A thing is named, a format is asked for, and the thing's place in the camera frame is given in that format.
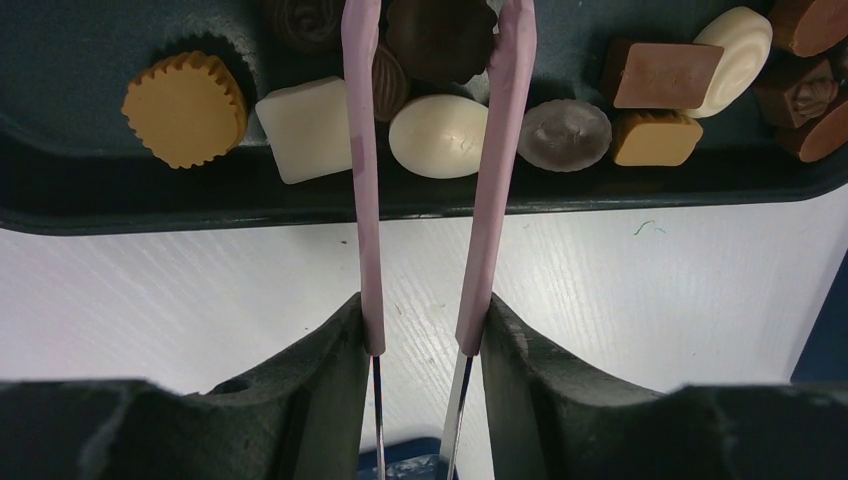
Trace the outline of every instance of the square white chocolate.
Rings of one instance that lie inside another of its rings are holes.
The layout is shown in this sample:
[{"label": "square white chocolate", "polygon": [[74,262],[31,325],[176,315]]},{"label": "square white chocolate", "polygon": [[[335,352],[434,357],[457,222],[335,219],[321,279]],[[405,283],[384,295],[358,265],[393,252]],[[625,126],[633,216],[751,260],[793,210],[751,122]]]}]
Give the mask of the square white chocolate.
[{"label": "square white chocolate", "polygon": [[329,77],[282,88],[256,104],[280,177],[299,183],[352,167],[347,87]]}]

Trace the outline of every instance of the ridged chocolate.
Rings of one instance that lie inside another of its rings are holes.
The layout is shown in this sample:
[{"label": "ridged chocolate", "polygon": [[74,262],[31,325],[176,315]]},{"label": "ridged chocolate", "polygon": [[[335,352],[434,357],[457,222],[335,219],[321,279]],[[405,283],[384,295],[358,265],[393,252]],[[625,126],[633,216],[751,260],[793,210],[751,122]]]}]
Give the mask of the ridged chocolate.
[{"label": "ridged chocolate", "polygon": [[395,0],[389,47],[410,77],[444,85],[483,73],[498,16],[484,0]]},{"label": "ridged chocolate", "polygon": [[339,44],[345,0],[259,0],[280,40],[301,53],[320,53]]},{"label": "ridged chocolate", "polygon": [[385,45],[378,45],[371,66],[374,89],[374,118],[391,122],[409,99],[409,77],[394,54]]}]

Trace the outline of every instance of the square chocolate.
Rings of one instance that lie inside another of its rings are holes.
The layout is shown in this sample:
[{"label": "square chocolate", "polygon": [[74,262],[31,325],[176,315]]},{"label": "square chocolate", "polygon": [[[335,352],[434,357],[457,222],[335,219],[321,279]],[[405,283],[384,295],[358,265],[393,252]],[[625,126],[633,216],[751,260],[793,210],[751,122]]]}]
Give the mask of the square chocolate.
[{"label": "square chocolate", "polygon": [[827,58],[787,57],[754,82],[754,96],[767,123],[798,128],[825,111],[833,100],[829,88],[835,88],[835,82]]},{"label": "square chocolate", "polygon": [[598,90],[616,108],[698,108],[723,53],[714,45],[614,39]]}]

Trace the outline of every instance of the blue object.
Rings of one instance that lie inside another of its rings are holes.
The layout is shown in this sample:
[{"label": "blue object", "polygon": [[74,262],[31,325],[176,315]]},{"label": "blue object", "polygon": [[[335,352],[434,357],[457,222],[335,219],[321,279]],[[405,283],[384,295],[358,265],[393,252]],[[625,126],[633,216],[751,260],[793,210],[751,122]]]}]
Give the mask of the blue object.
[{"label": "blue object", "polygon": [[[439,466],[438,438],[417,438],[386,448],[387,480],[433,480]],[[377,452],[359,456],[356,480],[377,480]],[[459,475],[454,470],[454,480]]]}]

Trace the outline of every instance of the oval white chocolate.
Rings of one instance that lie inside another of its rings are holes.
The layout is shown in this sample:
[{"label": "oval white chocolate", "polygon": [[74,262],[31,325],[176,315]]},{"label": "oval white chocolate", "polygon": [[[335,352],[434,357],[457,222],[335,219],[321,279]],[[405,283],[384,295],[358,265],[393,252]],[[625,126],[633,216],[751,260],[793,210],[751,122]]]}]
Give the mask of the oval white chocolate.
[{"label": "oval white chocolate", "polygon": [[766,64],[772,39],[771,23],[747,7],[736,7],[713,20],[693,43],[724,47],[704,103],[681,110],[692,118],[711,117],[739,98]]},{"label": "oval white chocolate", "polygon": [[488,115],[488,108],[467,98],[421,97],[392,120],[389,146],[398,162],[417,175],[471,175],[480,169]]}]

